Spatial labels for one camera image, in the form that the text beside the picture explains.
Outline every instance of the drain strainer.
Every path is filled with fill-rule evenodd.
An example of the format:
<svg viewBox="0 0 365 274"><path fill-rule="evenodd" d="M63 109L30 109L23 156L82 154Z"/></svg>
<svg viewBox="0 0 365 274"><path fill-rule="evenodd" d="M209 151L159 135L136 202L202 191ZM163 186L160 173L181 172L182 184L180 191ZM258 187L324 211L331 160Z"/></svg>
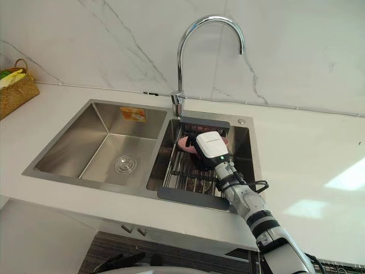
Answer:
<svg viewBox="0 0 365 274"><path fill-rule="evenodd" d="M131 155L119 157L114 164L114 170L119 174L127 174L132 172L137 166L137 160Z"/></svg>

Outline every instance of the faucet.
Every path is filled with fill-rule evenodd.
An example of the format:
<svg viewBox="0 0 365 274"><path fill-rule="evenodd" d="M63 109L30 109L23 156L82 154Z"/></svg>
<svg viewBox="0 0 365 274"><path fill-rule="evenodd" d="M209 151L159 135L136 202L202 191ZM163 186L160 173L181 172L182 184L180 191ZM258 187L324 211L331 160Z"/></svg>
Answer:
<svg viewBox="0 0 365 274"><path fill-rule="evenodd" d="M173 111L175 113L175 116L177 117L181 117L182 116L182 112L183 112L183 99L186 98L186 96L184 95L184 90L183 90L183 51L185 49L185 45L186 42L188 40L188 38L192 35L192 33L199 28L200 26L203 26L207 23L213 23L213 22L217 22L217 23L222 23L224 25L229 26L236 34L237 34L237 38L238 38L238 43L239 43L239 54L244 54L245 50L246 50L246 44L245 44L245 38L244 35L242 33L242 30L240 28L240 26L232 19L225 17L223 15L206 15L200 19L198 19L197 21L195 21L194 23L192 23L188 29L184 32L184 34L181 37L180 43L179 43L179 48L177 50L177 77L179 80L179 89L177 90L177 92L173 92L171 94L171 100L172 100L172 107L173 107Z"/></svg>

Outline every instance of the sticker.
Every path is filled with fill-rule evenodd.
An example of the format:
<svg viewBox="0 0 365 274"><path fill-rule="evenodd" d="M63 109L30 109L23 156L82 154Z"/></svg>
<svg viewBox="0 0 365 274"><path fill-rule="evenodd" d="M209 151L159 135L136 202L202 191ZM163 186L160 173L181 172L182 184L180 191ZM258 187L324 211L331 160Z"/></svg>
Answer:
<svg viewBox="0 0 365 274"><path fill-rule="evenodd" d="M144 109L142 108L119 107L119 109L123 114L123 118L125 120L146 122L146 114L144 113Z"/></svg>

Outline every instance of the white countertop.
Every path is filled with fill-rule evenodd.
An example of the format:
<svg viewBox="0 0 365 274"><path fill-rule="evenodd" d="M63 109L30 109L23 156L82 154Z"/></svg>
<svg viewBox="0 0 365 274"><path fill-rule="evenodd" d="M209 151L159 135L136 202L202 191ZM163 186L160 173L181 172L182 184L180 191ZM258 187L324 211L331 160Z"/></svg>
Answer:
<svg viewBox="0 0 365 274"><path fill-rule="evenodd" d="M21 175L89 99L171 106L166 96L38 86L39 96L0 122L1 195L255 247L235 214ZM365 158L365 119L198 100L187 100L185 109L253 117L262 177L270 184L265 199L278 221L307 253L365 264L365 183L350 190L326 185Z"/></svg>

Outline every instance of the robotic arm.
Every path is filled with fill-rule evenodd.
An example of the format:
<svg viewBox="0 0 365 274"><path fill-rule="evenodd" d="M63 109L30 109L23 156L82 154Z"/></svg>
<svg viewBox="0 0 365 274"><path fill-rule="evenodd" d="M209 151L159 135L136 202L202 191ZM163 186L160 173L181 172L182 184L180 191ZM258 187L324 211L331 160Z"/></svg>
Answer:
<svg viewBox="0 0 365 274"><path fill-rule="evenodd" d="M192 141L204 164L215 170L223 192L246 221L256 244L273 274L315 274L309 258L266 207L263 198L251 190L230 162L226 145L216 131L205 132Z"/></svg>

